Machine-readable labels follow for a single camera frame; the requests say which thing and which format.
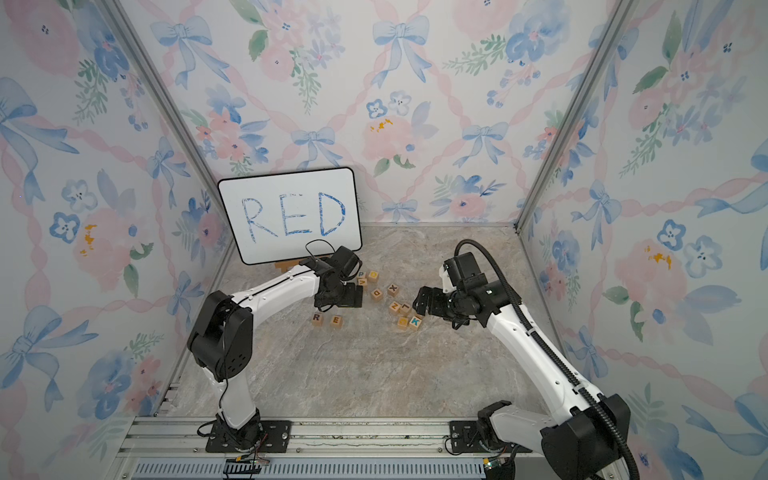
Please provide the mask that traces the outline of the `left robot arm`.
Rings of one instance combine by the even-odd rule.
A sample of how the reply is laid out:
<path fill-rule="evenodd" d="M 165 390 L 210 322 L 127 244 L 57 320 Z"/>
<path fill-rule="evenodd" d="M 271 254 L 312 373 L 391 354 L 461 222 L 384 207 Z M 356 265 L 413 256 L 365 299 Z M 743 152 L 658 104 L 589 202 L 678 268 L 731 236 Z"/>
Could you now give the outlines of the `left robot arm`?
<path fill-rule="evenodd" d="M 310 256 L 282 275 L 234 294 L 220 290 L 203 302 L 187 340 L 197 366 L 220 389 L 216 422 L 225 431 L 256 441 L 260 413 L 245 370 L 253 357 L 253 334 L 273 315 L 305 299 L 316 308 L 360 308 L 364 288 L 355 283 L 362 261 L 346 247 L 326 257 Z"/>

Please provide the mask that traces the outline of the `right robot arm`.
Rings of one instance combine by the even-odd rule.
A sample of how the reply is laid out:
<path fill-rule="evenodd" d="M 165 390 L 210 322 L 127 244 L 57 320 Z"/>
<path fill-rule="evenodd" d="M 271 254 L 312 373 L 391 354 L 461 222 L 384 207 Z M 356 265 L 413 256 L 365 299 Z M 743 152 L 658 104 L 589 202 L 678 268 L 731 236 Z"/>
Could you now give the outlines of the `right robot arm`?
<path fill-rule="evenodd" d="M 470 290 L 423 286 L 413 302 L 458 329 L 476 321 L 496 337 L 533 381 L 548 409 L 535 414 L 497 401 L 479 410 L 477 430 L 492 451 L 523 447 L 542 454 L 561 479 L 593 479 L 618 460 L 640 476 L 627 437 L 631 412 L 604 395 L 566 361 L 530 318 L 519 295 L 495 281 Z"/>

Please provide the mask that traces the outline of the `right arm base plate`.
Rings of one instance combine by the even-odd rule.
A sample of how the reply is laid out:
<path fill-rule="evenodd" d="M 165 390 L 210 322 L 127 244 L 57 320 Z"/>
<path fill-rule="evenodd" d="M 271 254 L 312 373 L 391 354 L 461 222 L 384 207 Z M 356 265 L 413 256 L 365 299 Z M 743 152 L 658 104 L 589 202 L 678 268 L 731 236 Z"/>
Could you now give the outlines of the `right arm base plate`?
<path fill-rule="evenodd" d="M 509 454 L 512 445 L 506 444 L 499 447 L 491 447 L 484 441 L 479 433 L 475 420 L 451 420 L 448 422 L 448 434 L 444 438 L 444 449 L 453 455 Z"/>

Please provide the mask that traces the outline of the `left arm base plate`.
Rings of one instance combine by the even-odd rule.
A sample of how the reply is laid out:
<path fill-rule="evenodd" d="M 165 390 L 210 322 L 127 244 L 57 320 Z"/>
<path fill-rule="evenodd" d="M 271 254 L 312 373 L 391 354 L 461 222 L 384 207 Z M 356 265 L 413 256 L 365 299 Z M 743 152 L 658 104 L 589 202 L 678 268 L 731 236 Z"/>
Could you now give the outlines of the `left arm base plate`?
<path fill-rule="evenodd" d="M 286 453 L 293 423 L 289 420 L 252 420 L 240 429 L 215 420 L 204 434 L 207 453 Z"/>

